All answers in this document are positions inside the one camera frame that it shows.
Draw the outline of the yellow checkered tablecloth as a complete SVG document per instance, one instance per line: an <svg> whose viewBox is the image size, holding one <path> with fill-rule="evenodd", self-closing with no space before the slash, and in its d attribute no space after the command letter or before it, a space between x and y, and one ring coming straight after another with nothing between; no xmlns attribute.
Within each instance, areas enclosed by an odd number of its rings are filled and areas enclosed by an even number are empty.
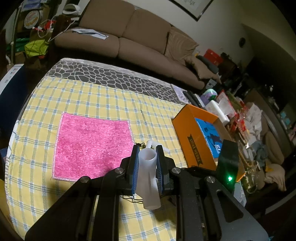
<svg viewBox="0 0 296 241"><path fill-rule="evenodd" d="M172 119L182 105L128 90L45 77L11 137L6 198L15 231L24 237L71 186L57 176L98 177L154 140L179 167L186 161Z"/></svg>

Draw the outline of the orange cardboard box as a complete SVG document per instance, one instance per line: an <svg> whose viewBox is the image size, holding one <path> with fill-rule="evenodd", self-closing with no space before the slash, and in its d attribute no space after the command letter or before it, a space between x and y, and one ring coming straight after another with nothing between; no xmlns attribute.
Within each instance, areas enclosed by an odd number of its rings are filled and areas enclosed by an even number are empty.
<svg viewBox="0 0 296 241"><path fill-rule="evenodd" d="M233 142L218 116L201 108L186 104L172 120L188 167L215 171L222 154L223 141L227 142L227 157L234 157L238 165L236 174L227 174L226 180L237 182L245 174L239 158L238 144Z"/></svg>

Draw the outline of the black remote control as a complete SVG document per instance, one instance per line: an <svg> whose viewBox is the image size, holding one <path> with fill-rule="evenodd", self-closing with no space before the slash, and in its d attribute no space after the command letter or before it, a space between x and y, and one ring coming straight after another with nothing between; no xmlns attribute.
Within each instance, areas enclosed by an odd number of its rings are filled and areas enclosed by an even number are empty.
<svg viewBox="0 0 296 241"><path fill-rule="evenodd" d="M194 95L193 92L184 90L183 94L193 106L196 106L198 108L203 108L203 106L201 105L201 102L199 102L199 100L197 99L197 97Z"/></svg>

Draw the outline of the brown cushion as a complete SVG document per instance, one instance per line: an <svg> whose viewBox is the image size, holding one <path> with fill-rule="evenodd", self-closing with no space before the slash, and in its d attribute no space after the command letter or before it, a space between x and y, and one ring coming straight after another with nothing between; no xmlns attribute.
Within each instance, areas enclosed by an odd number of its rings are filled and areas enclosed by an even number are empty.
<svg viewBox="0 0 296 241"><path fill-rule="evenodd" d="M208 69L208 67L198 58L194 56L187 56L185 58L185 64L187 66L191 66L196 71L199 79L213 79L219 84L222 83L220 77Z"/></svg>

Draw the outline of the wicker basket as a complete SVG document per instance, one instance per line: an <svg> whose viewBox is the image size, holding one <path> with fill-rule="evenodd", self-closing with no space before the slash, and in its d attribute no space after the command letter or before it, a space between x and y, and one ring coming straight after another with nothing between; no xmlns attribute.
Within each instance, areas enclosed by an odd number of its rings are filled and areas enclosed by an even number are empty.
<svg viewBox="0 0 296 241"><path fill-rule="evenodd" d="M235 131L233 139L238 144L239 156L246 171L249 169L260 171L259 162L255 160L255 152L244 139L243 135L239 131Z"/></svg>

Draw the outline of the white PVC fitting pile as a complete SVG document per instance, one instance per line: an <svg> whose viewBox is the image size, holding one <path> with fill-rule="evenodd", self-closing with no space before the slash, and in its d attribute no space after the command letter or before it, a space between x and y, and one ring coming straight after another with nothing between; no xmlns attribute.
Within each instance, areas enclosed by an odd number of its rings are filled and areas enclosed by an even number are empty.
<svg viewBox="0 0 296 241"><path fill-rule="evenodd" d="M156 149L157 146L161 146L164 152L166 153L170 152L168 148L166 148L164 145L154 140L148 140L145 146L146 148L151 148L151 149Z"/></svg>

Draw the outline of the white tissue box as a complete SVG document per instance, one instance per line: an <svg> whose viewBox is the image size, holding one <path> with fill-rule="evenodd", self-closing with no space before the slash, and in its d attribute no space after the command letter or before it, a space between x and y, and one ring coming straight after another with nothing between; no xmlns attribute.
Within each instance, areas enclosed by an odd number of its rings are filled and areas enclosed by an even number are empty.
<svg viewBox="0 0 296 241"><path fill-rule="evenodd" d="M225 126L229 123L229 118L227 115L225 115L222 111L222 109L219 107L217 102L214 100L211 100L206 106L205 106L206 111L210 112L211 114L214 114L218 116L219 120L222 122L222 124Z"/></svg>

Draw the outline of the white PVC pipe fitting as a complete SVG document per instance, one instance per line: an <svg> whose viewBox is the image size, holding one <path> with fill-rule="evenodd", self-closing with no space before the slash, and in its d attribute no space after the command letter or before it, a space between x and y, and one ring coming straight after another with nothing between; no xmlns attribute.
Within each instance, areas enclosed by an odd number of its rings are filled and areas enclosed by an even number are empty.
<svg viewBox="0 0 296 241"><path fill-rule="evenodd" d="M157 153L145 148L138 154L139 170L136 194L142 198L144 209L155 210L161 207L158 184L156 180Z"/></svg>

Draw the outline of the brown sofa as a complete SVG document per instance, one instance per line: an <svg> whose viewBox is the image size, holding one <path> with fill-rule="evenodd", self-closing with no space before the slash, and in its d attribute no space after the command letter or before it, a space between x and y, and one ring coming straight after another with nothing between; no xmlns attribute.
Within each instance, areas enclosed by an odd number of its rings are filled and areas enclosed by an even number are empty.
<svg viewBox="0 0 296 241"><path fill-rule="evenodd" d="M71 28L55 39L55 45L118 59L196 89L205 86L193 66L198 44L150 11L126 1L90 1L77 28L95 30L107 37L103 40Z"/></svg>

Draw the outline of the black zigzag wire headband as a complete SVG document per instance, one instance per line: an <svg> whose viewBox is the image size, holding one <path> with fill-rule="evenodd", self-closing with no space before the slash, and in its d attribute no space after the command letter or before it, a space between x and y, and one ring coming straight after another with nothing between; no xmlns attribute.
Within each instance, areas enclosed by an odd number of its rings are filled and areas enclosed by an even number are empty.
<svg viewBox="0 0 296 241"><path fill-rule="evenodd" d="M127 158L125 180L130 186L126 195L137 194L142 198L144 209L154 210L161 207L157 180L157 158L154 149L140 149L134 145L132 154Z"/></svg>

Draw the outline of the dark blue long box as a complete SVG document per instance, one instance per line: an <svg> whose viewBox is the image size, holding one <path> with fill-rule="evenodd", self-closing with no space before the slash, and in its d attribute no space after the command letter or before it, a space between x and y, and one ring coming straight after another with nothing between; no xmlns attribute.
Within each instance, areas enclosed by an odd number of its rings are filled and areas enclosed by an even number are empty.
<svg viewBox="0 0 296 241"><path fill-rule="evenodd" d="M16 119L28 94L24 64L14 65L1 80L1 115Z"/></svg>

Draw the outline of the pink microfiber cloth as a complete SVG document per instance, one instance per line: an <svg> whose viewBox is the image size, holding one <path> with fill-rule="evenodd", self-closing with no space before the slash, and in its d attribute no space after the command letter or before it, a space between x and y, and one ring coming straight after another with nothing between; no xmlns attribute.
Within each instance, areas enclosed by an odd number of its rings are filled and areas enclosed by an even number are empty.
<svg viewBox="0 0 296 241"><path fill-rule="evenodd" d="M97 178L119 167L134 140L126 120L104 120L63 113L54 149L52 177L77 181Z"/></svg>

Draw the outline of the green bag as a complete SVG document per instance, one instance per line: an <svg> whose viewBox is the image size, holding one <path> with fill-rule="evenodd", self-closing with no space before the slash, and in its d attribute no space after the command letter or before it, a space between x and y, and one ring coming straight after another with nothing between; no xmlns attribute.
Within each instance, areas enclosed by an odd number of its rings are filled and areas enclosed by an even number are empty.
<svg viewBox="0 0 296 241"><path fill-rule="evenodd" d="M45 40L34 40L24 46L25 54L28 59L35 56L46 55L48 51L49 43Z"/></svg>

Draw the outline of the purple game controller card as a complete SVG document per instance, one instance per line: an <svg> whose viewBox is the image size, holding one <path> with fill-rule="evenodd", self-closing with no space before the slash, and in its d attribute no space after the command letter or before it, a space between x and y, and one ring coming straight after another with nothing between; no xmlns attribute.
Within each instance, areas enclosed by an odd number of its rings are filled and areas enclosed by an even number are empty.
<svg viewBox="0 0 296 241"><path fill-rule="evenodd" d="M190 104L191 102L187 99L187 97L184 95L183 91L184 89L177 87L173 84L171 84L172 89L174 90L174 92L177 95L177 98L179 99L180 102L184 103L184 104Z"/></svg>

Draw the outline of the red box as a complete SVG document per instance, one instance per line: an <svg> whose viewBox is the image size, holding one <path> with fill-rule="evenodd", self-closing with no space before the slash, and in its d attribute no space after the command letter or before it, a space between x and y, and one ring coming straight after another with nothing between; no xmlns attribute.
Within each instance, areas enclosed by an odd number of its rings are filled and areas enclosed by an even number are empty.
<svg viewBox="0 0 296 241"><path fill-rule="evenodd" d="M205 52L203 57L205 57L207 60L209 60L215 66L219 66L220 64L222 64L224 62L223 58L211 49L208 49Z"/></svg>

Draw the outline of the papers on sofa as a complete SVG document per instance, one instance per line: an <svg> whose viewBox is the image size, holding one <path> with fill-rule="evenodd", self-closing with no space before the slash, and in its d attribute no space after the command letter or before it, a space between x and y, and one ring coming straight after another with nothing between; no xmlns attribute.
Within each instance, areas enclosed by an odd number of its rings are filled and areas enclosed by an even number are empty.
<svg viewBox="0 0 296 241"><path fill-rule="evenodd" d="M72 29L72 32L82 34L82 35L88 35L88 36L95 37L102 40L105 40L109 37L108 35L101 32L97 32L96 30L93 30L93 29L74 28Z"/></svg>

